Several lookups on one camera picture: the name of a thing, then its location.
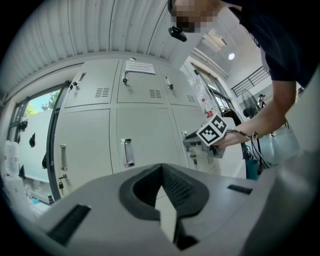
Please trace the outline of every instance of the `person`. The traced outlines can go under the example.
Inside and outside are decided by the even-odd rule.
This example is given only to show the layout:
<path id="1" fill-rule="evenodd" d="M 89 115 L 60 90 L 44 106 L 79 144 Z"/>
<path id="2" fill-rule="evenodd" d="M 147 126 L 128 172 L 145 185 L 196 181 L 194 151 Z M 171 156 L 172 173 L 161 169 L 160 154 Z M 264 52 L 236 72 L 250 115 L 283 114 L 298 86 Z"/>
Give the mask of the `person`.
<path id="1" fill-rule="evenodd" d="M 266 95 L 263 95 L 263 94 L 260 94 L 259 97 L 258 97 L 258 100 L 259 100 L 259 107 L 260 109 L 262 110 L 265 106 L 266 106 L 266 103 L 264 102 L 264 99 L 265 99 Z M 274 137 L 276 136 L 273 132 L 270 133 L 270 137 Z"/>
<path id="2" fill-rule="evenodd" d="M 319 64 L 320 54 L 306 35 L 313 35 L 317 8 L 289 0 L 169 0 L 168 10 L 176 26 L 196 32 L 203 22 L 211 22 L 223 8 L 229 8 L 251 34 L 264 56 L 272 80 L 273 97 L 254 118 L 236 127 L 259 137 L 279 129 L 285 114 L 296 100 L 296 82 L 306 87 Z M 215 146 L 246 142 L 239 133 L 227 133 Z"/>

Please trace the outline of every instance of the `ceiling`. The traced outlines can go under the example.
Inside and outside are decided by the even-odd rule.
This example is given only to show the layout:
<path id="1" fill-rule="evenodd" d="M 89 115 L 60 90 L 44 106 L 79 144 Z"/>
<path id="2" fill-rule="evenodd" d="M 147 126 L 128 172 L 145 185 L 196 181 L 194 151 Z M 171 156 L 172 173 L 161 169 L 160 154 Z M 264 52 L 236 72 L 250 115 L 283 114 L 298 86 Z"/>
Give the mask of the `ceiling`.
<path id="1" fill-rule="evenodd" d="M 170 25 L 167 0 L 47 0 L 7 50 L 1 92 L 12 92 L 44 67 L 90 53 L 122 51 L 169 60 L 181 44 L 168 33 Z"/>
<path id="2" fill-rule="evenodd" d="M 201 40 L 196 48 L 228 74 L 235 65 L 235 59 L 245 47 L 246 41 L 251 38 L 247 30 L 239 24 L 238 18 L 228 8 L 224 8 L 219 13 L 218 22 L 213 24 L 213 29 L 217 35 L 224 38 L 227 46 L 216 50 L 213 47 L 208 47 L 208 44 Z M 234 60 L 229 60 L 231 53 L 235 54 Z"/>

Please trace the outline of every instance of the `blue container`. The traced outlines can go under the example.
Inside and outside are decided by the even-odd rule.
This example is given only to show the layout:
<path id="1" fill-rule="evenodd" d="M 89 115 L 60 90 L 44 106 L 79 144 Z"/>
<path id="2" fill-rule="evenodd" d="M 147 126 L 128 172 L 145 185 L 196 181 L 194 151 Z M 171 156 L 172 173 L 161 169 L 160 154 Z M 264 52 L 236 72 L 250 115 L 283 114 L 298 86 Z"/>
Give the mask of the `blue container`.
<path id="1" fill-rule="evenodd" d="M 248 180 L 258 180 L 258 161 L 248 160 L 245 161 L 246 178 Z"/>
<path id="2" fill-rule="evenodd" d="M 34 203 L 34 204 L 39 204 L 39 203 L 40 203 L 40 201 L 39 201 L 39 199 L 32 198 L 32 203 Z"/>

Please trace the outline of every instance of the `railing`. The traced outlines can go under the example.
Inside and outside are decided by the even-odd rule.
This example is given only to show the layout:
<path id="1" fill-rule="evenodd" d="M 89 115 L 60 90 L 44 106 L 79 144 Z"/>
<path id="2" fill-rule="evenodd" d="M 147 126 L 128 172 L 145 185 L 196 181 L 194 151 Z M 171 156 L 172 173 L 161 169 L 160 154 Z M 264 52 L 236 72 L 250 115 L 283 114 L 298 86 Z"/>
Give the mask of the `railing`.
<path id="1" fill-rule="evenodd" d="M 237 97 L 239 97 L 242 94 L 243 90 L 245 89 L 249 90 L 252 87 L 255 87 L 257 84 L 259 84 L 261 81 L 266 79 L 268 76 L 270 76 L 270 73 L 264 70 L 263 67 L 260 67 L 256 71 L 254 71 L 251 75 L 249 75 L 246 79 L 242 80 L 236 86 L 232 87 L 231 90 L 234 92 L 234 94 Z"/>

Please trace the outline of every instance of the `hand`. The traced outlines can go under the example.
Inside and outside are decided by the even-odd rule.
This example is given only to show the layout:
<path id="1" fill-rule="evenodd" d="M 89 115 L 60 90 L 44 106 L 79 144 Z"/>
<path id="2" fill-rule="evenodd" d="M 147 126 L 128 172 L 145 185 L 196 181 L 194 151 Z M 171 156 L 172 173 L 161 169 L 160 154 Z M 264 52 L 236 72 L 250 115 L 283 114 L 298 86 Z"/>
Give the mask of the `hand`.
<path id="1" fill-rule="evenodd" d="M 223 150 L 228 146 L 246 142 L 247 140 L 248 139 L 246 137 L 242 136 L 239 133 L 229 132 L 226 133 L 222 139 L 214 143 L 213 146 L 218 148 L 219 150 Z"/>

